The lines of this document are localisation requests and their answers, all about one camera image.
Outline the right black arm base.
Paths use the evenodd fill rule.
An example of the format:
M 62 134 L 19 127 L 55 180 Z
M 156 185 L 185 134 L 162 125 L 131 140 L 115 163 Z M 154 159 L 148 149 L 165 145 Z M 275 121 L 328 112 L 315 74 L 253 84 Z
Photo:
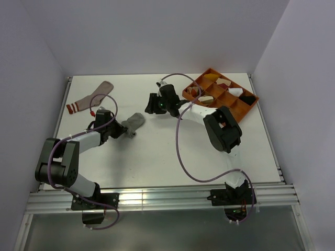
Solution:
M 224 209 L 226 217 L 235 222 L 244 220 L 248 215 L 247 206 L 256 203 L 256 197 L 249 185 L 238 188 L 227 185 L 225 189 L 212 189 L 207 200 L 213 207 L 235 206 Z

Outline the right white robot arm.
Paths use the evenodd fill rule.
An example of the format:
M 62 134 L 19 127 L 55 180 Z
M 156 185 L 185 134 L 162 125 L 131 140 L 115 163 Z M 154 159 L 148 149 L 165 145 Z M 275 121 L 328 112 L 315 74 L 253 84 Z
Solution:
M 144 111 L 145 113 L 156 115 L 169 113 L 172 117 L 177 118 L 175 147 L 178 162 L 184 173 L 198 183 L 209 183 L 221 177 L 226 177 L 227 199 L 233 204 L 239 203 L 245 196 L 243 188 L 249 185 L 250 179 L 234 163 L 234 158 L 237 157 L 236 149 L 241 143 L 242 130 L 229 108 L 226 106 L 208 108 L 197 105 L 194 101 L 181 100 L 176 94 L 173 85 L 165 82 L 157 83 L 157 85 L 159 91 L 149 94 L 149 101 Z M 187 171 L 179 148 L 179 130 L 182 119 L 196 122 L 205 128 L 214 149 L 226 154 L 226 161 L 230 166 L 227 171 L 208 180 L 197 179 Z

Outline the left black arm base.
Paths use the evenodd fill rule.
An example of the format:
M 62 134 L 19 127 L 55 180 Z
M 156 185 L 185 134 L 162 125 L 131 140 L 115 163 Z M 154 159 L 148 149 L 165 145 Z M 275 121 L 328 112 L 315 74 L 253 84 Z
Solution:
M 84 227 L 96 231 L 105 230 L 114 226 L 119 220 L 118 202 L 119 193 L 116 192 L 101 193 L 96 200 L 73 196 L 71 211 L 82 212 Z M 107 210 L 114 210 L 116 212 L 116 219 L 110 225 L 102 226 Z

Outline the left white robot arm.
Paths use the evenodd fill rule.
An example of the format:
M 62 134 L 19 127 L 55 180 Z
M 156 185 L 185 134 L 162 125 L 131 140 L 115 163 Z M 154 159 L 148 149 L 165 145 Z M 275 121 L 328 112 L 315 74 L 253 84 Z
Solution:
M 74 136 L 45 140 L 35 170 L 36 181 L 56 189 L 65 189 L 83 197 L 90 209 L 101 205 L 102 195 L 98 183 L 79 174 L 80 154 L 103 145 L 109 138 L 117 139 L 127 132 L 109 110 L 99 110 L 88 128 Z

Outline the grey sock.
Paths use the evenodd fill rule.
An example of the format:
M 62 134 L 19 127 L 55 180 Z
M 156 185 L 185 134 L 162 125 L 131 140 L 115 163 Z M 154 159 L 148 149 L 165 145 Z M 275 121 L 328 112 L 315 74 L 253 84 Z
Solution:
M 137 112 L 127 120 L 123 121 L 121 125 L 126 128 L 126 136 L 132 139 L 136 135 L 136 130 L 140 128 L 145 123 L 145 121 L 146 119 L 143 114 Z

